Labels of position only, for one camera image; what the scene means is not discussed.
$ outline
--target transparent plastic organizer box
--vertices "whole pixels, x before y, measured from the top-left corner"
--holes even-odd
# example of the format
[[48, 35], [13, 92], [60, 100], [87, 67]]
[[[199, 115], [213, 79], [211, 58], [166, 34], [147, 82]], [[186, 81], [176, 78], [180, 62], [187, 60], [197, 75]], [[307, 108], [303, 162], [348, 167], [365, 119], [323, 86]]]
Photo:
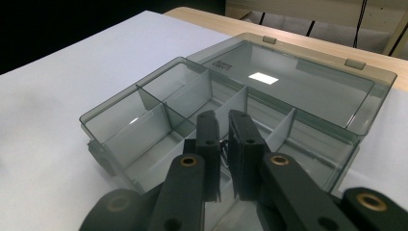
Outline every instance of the transparent plastic organizer box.
[[[214, 110], [227, 139], [228, 113], [251, 115], [271, 151], [296, 158], [325, 191], [337, 187], [396, 75], [367, 64], [242, 34], [176, 58], [82, 115], [92, 155], [131, 189], [162, 183], [196, 117]], [[262, 230], [255, 205], [234, 199], [221, 167], [221, 203], [206, 204], [205, 230]]]

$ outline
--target dark background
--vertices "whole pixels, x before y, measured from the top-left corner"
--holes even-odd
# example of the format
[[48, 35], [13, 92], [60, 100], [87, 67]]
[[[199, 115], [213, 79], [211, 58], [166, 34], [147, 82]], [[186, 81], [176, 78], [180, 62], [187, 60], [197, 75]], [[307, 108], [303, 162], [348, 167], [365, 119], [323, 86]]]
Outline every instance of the dark background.
[[3, 0], [0, 3], [0, 74], [143, 11], [165, 13], [177, 7], [224, 14], [225, 0]]

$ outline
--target white table surface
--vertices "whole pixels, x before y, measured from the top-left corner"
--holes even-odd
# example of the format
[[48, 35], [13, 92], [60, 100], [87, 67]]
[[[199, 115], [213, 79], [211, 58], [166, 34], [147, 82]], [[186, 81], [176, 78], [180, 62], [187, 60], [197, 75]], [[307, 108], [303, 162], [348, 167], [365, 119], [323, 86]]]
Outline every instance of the white table surface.
[[[228, 36], [144, 12], [0, 76], [0, 230], [77, 230], [120, 182], [88, 152], [79, 117], [172, 59]], [[341, 186], [408, 209], [408, 93], [392, 90]]]

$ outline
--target screw hole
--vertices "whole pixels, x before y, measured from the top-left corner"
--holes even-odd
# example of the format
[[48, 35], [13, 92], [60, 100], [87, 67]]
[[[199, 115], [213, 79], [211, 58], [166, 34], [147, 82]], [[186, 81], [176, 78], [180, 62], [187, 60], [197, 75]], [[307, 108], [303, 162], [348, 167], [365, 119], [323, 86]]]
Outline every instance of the screw hole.
[[181, 165], [184, 167], [193, 167], [197, 164], [197, 160], [194, 157], [185, 157], [181, 159]]
[[331, 218], [319, 218], [319, 225], [325, 230], [339, 230], [339, 225]]
[[177, 231], [180, 230], [182, 222], [176, 218], [171, 218], [165, 222], [166, 231]]
[[372, 206], [378, 206], [380, 205], [380, 202], [378, 200], [375, 200], [371, 197], [364, 197], [364, 201]]

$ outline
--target brass screw insert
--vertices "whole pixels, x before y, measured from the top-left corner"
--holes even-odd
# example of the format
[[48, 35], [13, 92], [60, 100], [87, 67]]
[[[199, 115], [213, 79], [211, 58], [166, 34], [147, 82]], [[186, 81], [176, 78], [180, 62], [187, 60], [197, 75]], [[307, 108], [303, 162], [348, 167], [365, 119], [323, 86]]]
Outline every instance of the brass screw insert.
[[278, 166], [285, 166], [289, 164], [289, 160], [283, 156], [273, 156], [270, 161]]
[[108, 210], [113, 213], [125, 210], [130, 205], [129, 197], [125, 195], [118, 195], [112, 198], [108, 203]]
[[388, 209], [387, 204], [381, 198], [374, 194], [362, 192], [357, 194], [356, 197], [360, 204], [370, 210], [384, 212]]
[[197, 165], [197, 160], [194, 157], [185, 157], [181, 159], [180, 163], [184, 167], [193, 167]]

